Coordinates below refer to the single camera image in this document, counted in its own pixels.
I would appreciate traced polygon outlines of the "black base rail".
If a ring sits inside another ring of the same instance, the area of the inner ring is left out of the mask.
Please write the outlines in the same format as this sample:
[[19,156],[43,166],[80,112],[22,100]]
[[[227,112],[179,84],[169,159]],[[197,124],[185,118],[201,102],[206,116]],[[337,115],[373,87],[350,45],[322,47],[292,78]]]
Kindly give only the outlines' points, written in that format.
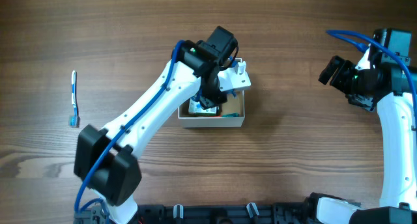
[[129,223],[318,223],[307,216],[302,203],[258,205],[175,206],[139,205]]

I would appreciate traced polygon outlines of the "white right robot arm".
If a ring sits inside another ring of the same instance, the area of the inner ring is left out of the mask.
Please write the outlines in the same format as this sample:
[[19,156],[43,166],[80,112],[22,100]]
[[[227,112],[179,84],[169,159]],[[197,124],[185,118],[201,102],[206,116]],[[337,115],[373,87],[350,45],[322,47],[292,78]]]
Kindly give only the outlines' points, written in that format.
[[341,91],[351,105],[376,111],[382,128],[384,174],[379,207],[361,208],[345,199],[311,194],[304,218],[318,223],[416,222],[416,68],[410,65],[411,33],[384,28],[368,37],[327,31],[352,44],[357,63],[334,56],[319,81]]

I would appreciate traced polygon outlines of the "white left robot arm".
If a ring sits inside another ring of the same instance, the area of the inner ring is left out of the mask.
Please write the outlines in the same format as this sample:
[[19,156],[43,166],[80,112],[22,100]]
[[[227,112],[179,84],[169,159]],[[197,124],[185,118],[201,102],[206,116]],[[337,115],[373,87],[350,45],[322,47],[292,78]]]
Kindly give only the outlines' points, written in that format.
[[138,159],[165,121],[184,102],[195,98],[203,109],[227,101],[219,75],[231,68],[238,40],[221,26],[207,40],[180,40],[160,77],[122,115],[78,135],[74,174],[82,184],[74,202],[76,214],[103,204],[106,221],[129,223],[137,213],[132,197],[141,181]]

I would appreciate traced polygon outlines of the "Colgate toothpaste tube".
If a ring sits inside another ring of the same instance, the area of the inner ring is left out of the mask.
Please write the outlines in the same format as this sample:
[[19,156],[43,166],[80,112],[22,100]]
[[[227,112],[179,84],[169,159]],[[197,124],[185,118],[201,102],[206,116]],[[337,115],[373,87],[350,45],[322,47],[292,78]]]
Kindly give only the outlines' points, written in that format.
[[215,117],[215,118],[235,118],[235,117],[240,117],[239,113],[230,113],[230,114],[225,114],[225,115],[216,115],[216,116],[211,116],[211,117]]

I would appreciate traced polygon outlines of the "white cardboard box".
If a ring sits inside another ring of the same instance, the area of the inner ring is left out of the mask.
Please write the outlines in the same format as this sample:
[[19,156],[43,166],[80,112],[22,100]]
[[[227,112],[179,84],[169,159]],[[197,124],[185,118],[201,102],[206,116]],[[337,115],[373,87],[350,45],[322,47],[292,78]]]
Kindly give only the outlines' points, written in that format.
[[178,119],[183,128],[239,128],[245,119],[244,91],[227,91],[226,103],[218,106],[217,115],[239,113],[240,117],[215,118],[190,115],[188,113],[189,100],[178,108]]

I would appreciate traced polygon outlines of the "green white soap box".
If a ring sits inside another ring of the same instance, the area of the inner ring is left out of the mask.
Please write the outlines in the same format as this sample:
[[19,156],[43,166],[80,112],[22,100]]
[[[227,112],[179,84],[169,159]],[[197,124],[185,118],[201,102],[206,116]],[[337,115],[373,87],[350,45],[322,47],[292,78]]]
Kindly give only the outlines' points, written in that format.
[[203,117],[213,117],[216,116],[218,112],[217,107],[212,107],[208,109],[203,109],[200,102],[196,102],[193,99],[190,99],[188,106],[188,113],[190,115],[197,115]]

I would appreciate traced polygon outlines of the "blue white toothbrush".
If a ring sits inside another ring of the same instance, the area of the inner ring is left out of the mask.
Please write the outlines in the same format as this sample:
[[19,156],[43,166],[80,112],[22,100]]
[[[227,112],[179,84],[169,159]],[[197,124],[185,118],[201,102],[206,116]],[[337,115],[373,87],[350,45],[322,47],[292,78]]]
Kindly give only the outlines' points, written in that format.
[[78,103],[77,103],[77,98],[76,98],[76,80],[77,80],[77,72],[73,70],[72,75],[71,75],[71,87],[72,87],[71,102],[72,102],[74,114],[70,116],[69,123],[68,123],[69,126],[71,126],[72,128],[79,127]]

